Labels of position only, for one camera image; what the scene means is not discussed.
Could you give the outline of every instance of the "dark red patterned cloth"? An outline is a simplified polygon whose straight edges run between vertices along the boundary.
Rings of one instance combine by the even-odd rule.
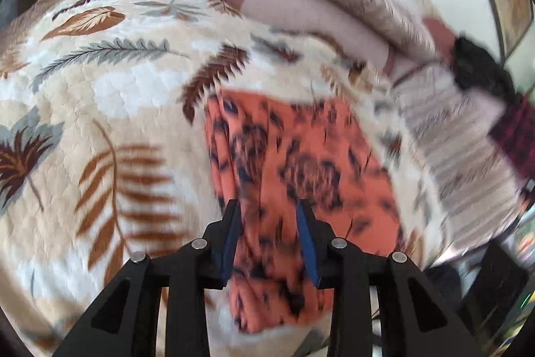
[[[517,96],[489,132],[523,178],[535,179],[535,109]]]

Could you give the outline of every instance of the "silver screw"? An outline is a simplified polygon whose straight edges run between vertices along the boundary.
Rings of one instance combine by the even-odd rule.
[[[208,245],[208,241],[206,239],[197,238],[192,241],[192,247],[196,250],[202,250]]]
[[[140,263],[145,260],[146,254],[145,252],[133,252],[130,255],[130,260],[134,263]]]
[[[331,241],[331,245],[335,248],[346,248],[347,241],[344,238],[334,238]]]
[[[405,263],[407,261],[407,255],[402,252],[392,253],[392,259],[398,263]]]

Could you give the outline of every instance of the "orange floral garment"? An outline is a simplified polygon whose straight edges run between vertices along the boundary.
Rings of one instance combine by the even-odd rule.
[[[337,237],[389,255],[400,222],[390,178],[372,155],[349,106],[312,105],[221,89],[208,99],[206,135],[221,207],[241,202],[230,304],[241,331],[312,323],[332,292],[306,277],[295,206],[310,201]]]

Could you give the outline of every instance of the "orange fabric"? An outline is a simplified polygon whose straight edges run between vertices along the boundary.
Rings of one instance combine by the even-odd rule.
[[[206,115],[216,193],[221,205],[237,198],[242,208],[230,281],[235,323],[248,333],[312,323],[332,308],[332,293],[306,278],[296,202],[307,198],[336,236],[387,256],[400,226],[388,174],[339,99],[290,105],[220,90]]]

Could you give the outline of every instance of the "quilted blanket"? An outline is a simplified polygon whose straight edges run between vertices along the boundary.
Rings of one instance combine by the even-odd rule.
[[[389,171],[399,246],[424,267],[449,244],[390,85],[371,66],[348,69],[328,37],[271,30],[224,0],[40,0],[0,37],[0,305],[35,355],[130,253],[170,254],[220,219],[202,107],[221,83],[343,98]],[[311,328],[240,335],[226,291],[207,306],[216,356],[290,356]]]

